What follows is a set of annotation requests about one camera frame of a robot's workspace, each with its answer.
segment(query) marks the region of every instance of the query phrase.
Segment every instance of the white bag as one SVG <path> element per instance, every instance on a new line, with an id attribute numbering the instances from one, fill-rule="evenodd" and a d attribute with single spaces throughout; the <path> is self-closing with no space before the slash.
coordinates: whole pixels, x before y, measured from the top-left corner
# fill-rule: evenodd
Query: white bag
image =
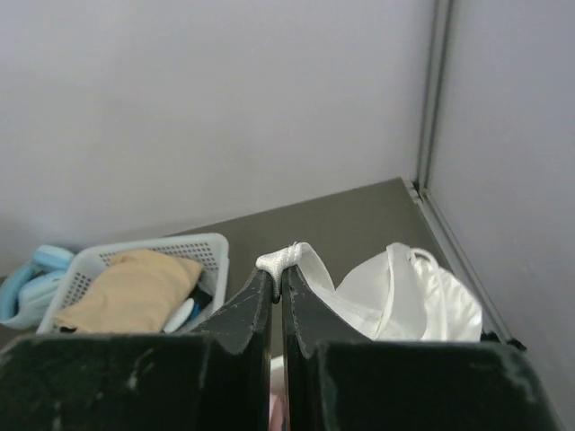
<path id="1" fill-rule="evenodd" d="M 355 267 L 336 290 L 306 242 L 260 256 L 256 267 L 279 283 L 298 265 L 310 289 L 352 328 L 373 340 L 479 341 L 482 309 L 433 256 L 399 242 Z"/>

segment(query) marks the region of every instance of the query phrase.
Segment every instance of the headphones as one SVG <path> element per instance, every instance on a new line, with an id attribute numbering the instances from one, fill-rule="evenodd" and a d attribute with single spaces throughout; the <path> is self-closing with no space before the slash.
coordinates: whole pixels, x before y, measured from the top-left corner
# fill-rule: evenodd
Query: headphones
<path id="1" fill-rule="evenodd" d="M 26 330 L 41 322 L 75 254 L 42 245 L 0 286 L 0 324 Z"/>

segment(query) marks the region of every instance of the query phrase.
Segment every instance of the gray wall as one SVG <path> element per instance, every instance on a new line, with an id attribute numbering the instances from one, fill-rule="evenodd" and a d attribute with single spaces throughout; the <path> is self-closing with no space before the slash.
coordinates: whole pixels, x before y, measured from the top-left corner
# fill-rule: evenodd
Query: gray wall
<path id="1" fill-rule="evenodd" d="M 575 3 L 458 1 L 431 194 L 575 427 Z"/>
<path id="2" fill-rule="evenodd" d="M 54 0 L 0 14 L 0 274 L 415 171 L 432 2 Z"/>

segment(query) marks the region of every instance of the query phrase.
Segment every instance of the tan cloth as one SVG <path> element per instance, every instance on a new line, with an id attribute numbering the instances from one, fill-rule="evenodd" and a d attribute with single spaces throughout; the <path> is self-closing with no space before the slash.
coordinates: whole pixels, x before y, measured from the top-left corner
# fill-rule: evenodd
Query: tan cloth
<path id="1" fill-rule="evenodd" d="M 54 316 L 76 332 L 160 332 L 198 282 L 191 259 L 150 250 L 117 254 L 84 297 Z"/>

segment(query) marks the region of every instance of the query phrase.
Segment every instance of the basket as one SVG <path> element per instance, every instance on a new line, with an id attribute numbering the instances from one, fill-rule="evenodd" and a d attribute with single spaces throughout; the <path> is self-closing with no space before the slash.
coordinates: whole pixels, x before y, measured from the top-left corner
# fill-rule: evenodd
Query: basket
<path id="1" fill-rule="evenodd" d="M 72 261 L 36 333 L 59 333 L 54 314 L 80 301 L 92 282 L 110 265 L 111 257 L 130 250 L 149 249 L 169 256 L 192 258 L 204 264 L 199 287 L 213 296 L 212 302 L 178 332 L 192 330 L 211 316 L 226 299 L 229 259 L 227 239 L 219 233 L 172 236 L 155 240 L 120 242 L 86 249 Z"/>

